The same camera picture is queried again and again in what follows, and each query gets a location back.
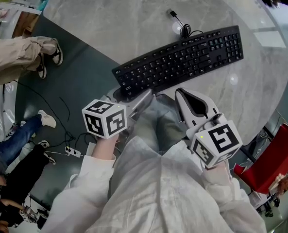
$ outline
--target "red chair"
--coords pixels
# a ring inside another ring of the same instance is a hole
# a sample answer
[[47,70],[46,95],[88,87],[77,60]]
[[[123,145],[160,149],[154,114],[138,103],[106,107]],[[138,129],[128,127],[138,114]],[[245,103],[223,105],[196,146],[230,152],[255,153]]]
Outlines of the red chair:
[[281,125],[278,133],[263,154],[247,170],[235,165],[237,174],[255,192],[268,194],[278,174],[288,172],[288,126]]

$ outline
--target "marble tabletop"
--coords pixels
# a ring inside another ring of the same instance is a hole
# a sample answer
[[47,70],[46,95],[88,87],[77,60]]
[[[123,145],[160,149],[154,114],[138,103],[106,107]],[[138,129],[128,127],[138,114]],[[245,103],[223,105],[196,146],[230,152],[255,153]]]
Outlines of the marble tabletop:
[[[208,95],[248,144],[288,81],[288,49],[261,0],[49,0],[44,16],[123,64],[179,39],[169,8],[192,30],[239,26],[243,60],[178,86]],[[173,98],[178,86],[164,93]]]

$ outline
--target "black keyboard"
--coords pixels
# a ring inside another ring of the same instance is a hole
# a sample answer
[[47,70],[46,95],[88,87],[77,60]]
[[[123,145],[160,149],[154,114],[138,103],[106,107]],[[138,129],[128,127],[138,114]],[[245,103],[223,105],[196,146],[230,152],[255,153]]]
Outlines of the black keyboard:
[[243,59],[238,26],[179,40],[139,56],[112,70],[121,92],[133,99],[147,88],[165,90]]

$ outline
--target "space bar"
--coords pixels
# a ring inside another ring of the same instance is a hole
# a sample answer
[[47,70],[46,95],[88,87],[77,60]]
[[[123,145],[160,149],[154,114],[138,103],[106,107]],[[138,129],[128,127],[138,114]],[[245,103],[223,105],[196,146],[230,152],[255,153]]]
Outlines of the space bar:
[[184,82],[184,81],[187,81],[187,80],[188,80],[188,75],[185,74],[185,75],[177,78],[176,80],[172,80],[172,81],[170,81],[170,82],[167,82],[167,83],[164,83],[164,84],[161,84],[161,85],[156,86],[156,87],[154,88],[154,90],[155,90],[155,92],[163,91],[163,90],[165,90],[165,89],[168,89],[168,88],[170,88],[170,87],[172,87],[172,86],[175,86],[175,85],[177,85],[177,84],[179,84],[179,83],[182,83],[182,82]]

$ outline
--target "beige pants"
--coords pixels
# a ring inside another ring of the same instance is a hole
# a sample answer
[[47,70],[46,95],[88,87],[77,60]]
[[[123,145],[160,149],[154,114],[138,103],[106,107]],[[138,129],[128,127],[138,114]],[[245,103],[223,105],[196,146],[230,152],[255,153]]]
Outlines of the beige pants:
[[52,55],[55,51],[56,42],[44,36],[0,40],[0,84],[36,71],[40,64],[39,53]]

